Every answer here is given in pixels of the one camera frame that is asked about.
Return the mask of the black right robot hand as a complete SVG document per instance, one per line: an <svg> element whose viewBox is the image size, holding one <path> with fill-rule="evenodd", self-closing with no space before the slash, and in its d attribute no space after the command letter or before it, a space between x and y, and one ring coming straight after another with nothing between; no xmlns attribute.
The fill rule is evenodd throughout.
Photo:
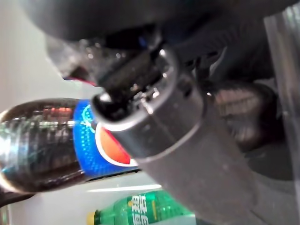
<svg viewBox="0 0 300 225"><path fill-rule="evenodd" d="M65 80L99 87L85 174L109 137L174 199L215 225L253 224L261 201L247 154L284 145L277 58L264 21L295 0L22 0Z"/></svg>

